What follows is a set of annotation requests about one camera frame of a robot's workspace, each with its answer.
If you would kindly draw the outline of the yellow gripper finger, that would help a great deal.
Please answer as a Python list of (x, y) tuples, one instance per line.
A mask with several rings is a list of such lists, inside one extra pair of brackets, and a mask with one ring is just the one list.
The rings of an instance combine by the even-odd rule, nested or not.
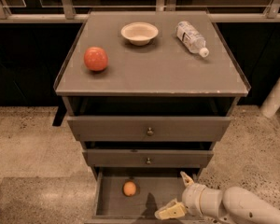
[(168, 204), (155, 212), (155, 217), (160, 220), (184, 217), (187, 213), (186, 207), (182, 202), (173, 199)]
[(188, 186), (191, 186), (194, 184), (194, 180), (189, 175), (187, 175), (185, 172), (181, 171), (180, 175), (182, 177), (185, 187), (188, 187)]

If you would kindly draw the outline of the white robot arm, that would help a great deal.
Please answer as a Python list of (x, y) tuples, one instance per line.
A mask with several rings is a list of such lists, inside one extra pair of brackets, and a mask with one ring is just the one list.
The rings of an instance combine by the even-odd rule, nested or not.
[(220, 224), (280, 224), (280, 210), (253, 192), (231, 187), (222, 191), (196, 183), (181, 171), (185, 189), (182, 201), (173, 199), (155, 212), (160, 220), (184, 217), (210, 217)]

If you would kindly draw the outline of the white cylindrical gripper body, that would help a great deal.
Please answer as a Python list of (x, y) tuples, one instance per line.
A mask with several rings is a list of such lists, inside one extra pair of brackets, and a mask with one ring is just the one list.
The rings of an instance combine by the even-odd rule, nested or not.
[(210, 189), (206, 185), (194, 183), (185, 188), (182, 203), (192, 216), (220, 219), (224, 216), (222, 198), (221, 190)]

